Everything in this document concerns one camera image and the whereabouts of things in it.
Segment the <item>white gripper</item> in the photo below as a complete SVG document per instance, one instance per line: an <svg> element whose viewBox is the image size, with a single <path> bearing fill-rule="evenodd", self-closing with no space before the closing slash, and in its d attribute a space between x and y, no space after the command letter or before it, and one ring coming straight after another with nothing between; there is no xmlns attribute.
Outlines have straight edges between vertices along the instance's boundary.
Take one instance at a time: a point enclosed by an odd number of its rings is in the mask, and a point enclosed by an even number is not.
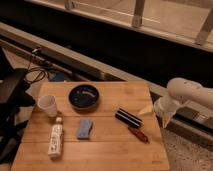
<svg viewBox="0 0 213 171"><path fill-rule="evenodd" d="M165 95L154 102L154 110L152 106L146 106L140 110L139 115L149 115L155 111L155 114L162 120L162 126L166 128L179 108L180 103L177 100L170 95Z"/></svg>

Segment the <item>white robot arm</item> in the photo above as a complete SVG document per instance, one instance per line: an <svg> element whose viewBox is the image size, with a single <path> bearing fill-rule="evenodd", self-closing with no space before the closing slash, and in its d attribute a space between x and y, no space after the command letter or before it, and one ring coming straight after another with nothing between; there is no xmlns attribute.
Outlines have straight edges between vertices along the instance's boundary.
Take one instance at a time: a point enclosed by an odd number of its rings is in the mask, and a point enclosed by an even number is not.
<svg viewBox="0 0 213 171"><path fill-rule="evenodd" d="M154 113L162 119L162 125L166 128L176 112L189 101L213 110L213 88L203 87L192 80L173 78L167 83L167 94L158 98L152 107L142 109L139 115Z"/></svg>

